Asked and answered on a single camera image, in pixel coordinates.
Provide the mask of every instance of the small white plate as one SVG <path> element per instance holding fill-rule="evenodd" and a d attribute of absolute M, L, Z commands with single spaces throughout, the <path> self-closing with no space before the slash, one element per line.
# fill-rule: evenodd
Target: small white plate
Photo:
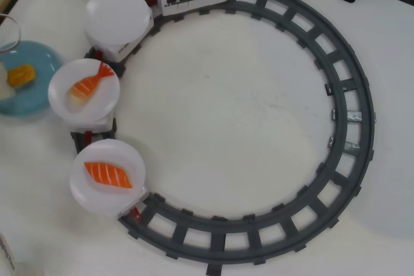
<path fill-rule="evenodd" d="M 79 110 L 73 111 L 67 102 L 67 91 L 83 78 L 97 74 L 100 63 L 96 59 L 77 59 L 62 66 L 51 79 L 48 92 L 50 106 L 67 123 L 93 123 L 107 116 L 118 102 L 120 83 L 116 74 L 102 78 L 96 92 Z"/>
<path fill-rule="evenodd" d="M 133 188 L 100 184 L 92 179 L 85 162 L 105 162 L 121 167 Z M 137 150 L 120 140 L 105 139 L 94 142 L 76 157 L 71 173 L 71 191 L 75 200 L 87 211 L 118 218 L 144 199 L 146 168 Z"/>
<path fill-rule="evenodd" d="M 151 9 L 144 0 L 90 0 L 86 6 L 86 33 L 105 45 L 125 45 L 145 33 Z"/>

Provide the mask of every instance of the white tabletop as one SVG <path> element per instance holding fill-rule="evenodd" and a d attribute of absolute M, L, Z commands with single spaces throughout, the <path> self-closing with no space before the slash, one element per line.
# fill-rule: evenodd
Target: white tabletop
<path fill-rule="evenodd" d="M 261 266 L 224 266 L 223 275 L 409 275 L 414 8 L 397 0 L 303 1 L 333 23 L 364 68 L 378 120 L 374 160 L 334 229 L 299 253 Z M 23 39 L 70 61 L 89 49 L 87 2 L 19 0 L 11 16 Z M 266 211 L 312 180 L 328 153 L 332 103 L 323 83 L 309 55 L 266 23 L 220 12 L 189 16 L 164 26 L 127 62 L 118 138 L 142 155 L 149 188 L 177 207 L 226 217 Z M 171 260 L 74 201 L 74 144 L 50 111 L 27 120 L 1 117 L 0 138 L 0 231 L 18 260 L 48 276 L 205 275 L 206 264 Z M 294 221 L 300 227 L 312 217 L 303 213 Z M 152 225 L 171 234 L 160 218 Z M 194 232 L 188 238 L 208 243 Z M 226 245 L 243 242 L 227 236 Z"/>

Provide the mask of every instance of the blue saucer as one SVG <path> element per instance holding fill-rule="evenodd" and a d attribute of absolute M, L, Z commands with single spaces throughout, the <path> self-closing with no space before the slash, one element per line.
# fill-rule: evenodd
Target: blue saucer
<path fill-rule="evenodd" d="M 16 89 L 15 97 L 0 100 L 0 114 L 26 116 L 49 106 L 49 82 L 62 66 L 55 51 L 35 41 L 22 41 L 13 50 L 0 53 L 0 61 L 7 71 L 26 64 L 32 65 L 36 71 L 35 80 Z"/>

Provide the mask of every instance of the toy train track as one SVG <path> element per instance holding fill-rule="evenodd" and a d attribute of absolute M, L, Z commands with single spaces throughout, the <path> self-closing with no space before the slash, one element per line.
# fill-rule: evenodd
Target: toy train track
<path fill-rule="evenodd" d="M 142 212 L 142 221 L 137 222 L 132 214 L 128 214 L 119 221 L 129 230 L 129 234 L 138 239 L 152 244 L 166 252 L 166 255 L 177 259 L 179 257 L 205 262 L 208 264 L 207 275 L 220 275 L 223 264 L 240 264 L 252 262 L 255 265 L 265 263 L 267 259 L 282 255 L 290 251 L 300 251 L 306 247 L 306 243 L 326 228 L 332 228 L 337 222 L 341 212 L 347 207 L 353 197 L 361 190 L 361 182 L 370 161 L 373 159 L 373 141 L 375 114 L 373 102 L 369 91 L 368 80 L 354 54 L 354 51 L 341 34 L 321 14 L 300 0 L 275 0 L 286 5 L 287 11 L 280 15 L 268 8 L 268 0 L 257 0 L 255 4 L 228 0 L 218 5 L 207 6 L 200 9 L 188 11 L 173 16 L 157 16 L 150 35 L 154 36 L 160 31 L 161 26 L 170 21 L 180 21 L 186 14 L 199 12 L 208 14 L 210 10 L 224 10 L 227 14 L 238 11 L 251 14 L 254 19 L 267 19 L 275 23 L 276 29 L 284 32 L 289 31 L 297 37 L 297 43 L 302 48 L 308 48 L 315 56 L 316 67 L 323 70 L 328 84 L 325 85 L 327 95 L 333 96 L 335 110 L 332 111 L 332 121 L 336 123 L 336 132 L 329 140 L 328 147 L 331 148 L 328 158 L 319 165 L 316 170 L 315 179 L 304 186 L 297 197 L 287 204 L 280 204 L 272 208 L 264 215 L 246 215 L 237 220 L 228 220 L 223 217 L 201 218 L 192 211 L 177 209 L 166 203 L 166 200 L 158 194 L 150 194 L 144 201 L 146 208 Z M 301 14 L 314 24 L 308 32 L 292 22 L 296 14 Z M 335 46 L 336 50 L 326 54 L 321 46 L 315 41 L 324 34 Z M 93 58 L 96 51 L 92 49 L 86 57 Z M 343 60 L 352 75 L 348 80 L 340 80 L 334 64 Z M 115 71 L 121 76 L 124 64 L 114 65 Z M 360 111 L 347 111 L 345 92 L 355 90 L 358 94 Z M 360 143 L 356 145 L 346 141 L 347 123 L 360 122 Z M 116 124 L 111 132 L 104 133 L 103 137 L 114 138 Z M 83 134 L 72 134 L 76 142 L 78 152 L 85 145 Z M 343 153 L 356 158 L 356 162 L 348 177 L 336 171 Z M 336 200 L 328 207 L 325 206 L 318 195 L 322 189 L 333 182 L 341 188 Z M 317 219 L 305 229 L 298 231 L 292 221 L 292 216 L 303 208 L 309 206 L 317 215 Z M 165 237 L 148 227 L 151 219 L 160 214 L 168 220 L 177 224 L 171 238 Z M 259 230 L 280 224 L 285 232 L 285 238 L 269 245 L 262 245 Z M 211 233 L 210 249 L 202 249 L 189 246 L 184 243 L 187 230 L 196 229 Z M 226 234 L 246 233 L 250 247 L 242 250 L 224 250 Z"/>

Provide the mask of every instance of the track rail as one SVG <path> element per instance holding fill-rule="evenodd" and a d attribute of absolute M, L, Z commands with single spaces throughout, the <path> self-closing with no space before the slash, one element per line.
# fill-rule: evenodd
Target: track rail
<path fill-rule="evenodd" d="M 331 151 L 323 163 L 316 170 L 315 179 L 307 186 L 304 186 L 297 194 L 297 197 L 286 205 L 275 206 L 264 215 L 246 215 L 239 219 L 229 220 L 223 217 L 202 218 L 185 209 L 177 209 L 166 203 L 166 200 L 151 193 L 144 201 L 146 208 L 142 212 L 142 221 L 137 222 L 133 215 L 128 214 L 119 221 L 129 230 L 129 234 L 138 239 L 154 245 L 166 252 L 166 255 L 177 259 L 179 257 L 205 262 L 208 265 L 207 275 L 220 275 L 223 264 L 239 264 L 252 262 L 256 264 L 265 263 L 267 259 L 282 255 L 290 251 L 300 251 L 306 247 L 306 243 L 327 228 L 332 228 L 337 222 L 342 211 L 347 207 L 353 197 L 359 194 L 360 184 L 370 161 L 373 159 L 373 141 L 375 114 L 373 102 L 369 90 L 367 78 L 357 60 L 351 46 L 342 35 L 326 20 L 321 14 L 306 5 L 300 0 L 273 0 L 287 6 L 287 11 L 281 15 L 267 8 L 268 1 L 257 0 L 255 4 L 237 0 L 228 0 L 225 3 L 203 7 L 198 10 L 177 14 L 174 16 L 157 16 L 154 18 L 154 27 L 149 36 L 157 34 L 161 27 L 170 21 L 181 21 L 186 14 L 199 12 L 208 14 L 210 10 L 224 10 L 227 14 L 236 12 L 247 12 L 254 19 L 267 19 L 275 24 L 279 31 L 288 31 L 297 38 L 297 44 L 302 48 L 308 48 L 315 56 L 316 68 L 323 70 L 328 84 L 325 88 L 328 96 L 333 96 L 335 110 L 332 121 L 336 123 L 336 131 L 329 141 Z M 308 32 L 304 31 L 297 24 L 292 22 L 296 14 L 300 14 L 313 23 L 313 28 Z M 326 54 L 317 44 L 316 39 L 324 34 L 335 46 L 336 50 Z M 345 61 L 352 78 L 340 80 L 334 64 L 337 61 Z M 345 92 L 355 90 L 358 94 L 360 113 L 363 118 L 357 121 L 361 123 L 361 135 L 359 145 L 346 141 L 347 123 L 355 122 L 349 120 L 347 115 L 347 104 Z M 82 134 L 76 138 L 82 141 Z M 348 177 L 336 171 L 343 153 L 350 154 L 356 158 L 356 162 Z M 328 207 L 325 206 L 318 195 L 322 189 L 333 182 L 340 186 L 340 194 Z M 317 219 L 305 229 L 298 231 L 292 221 L 292 216 L 303 208 L 309 206 L 317 215 Z M 177 224 L 171 238 L 165 237 L 148 227 L 152 218 L 160 214 Z M 262 245 L 259 229 L 280 224 L 285 232 L 285 238 L 269 245 Z M 188 229 L 197 229 L 211 233 L 210 249 L 201 249 L 184 244 Z M 226 234 L 246 233 L 249 241 L 249 248 L 242 250 L 224 250 Z"/>

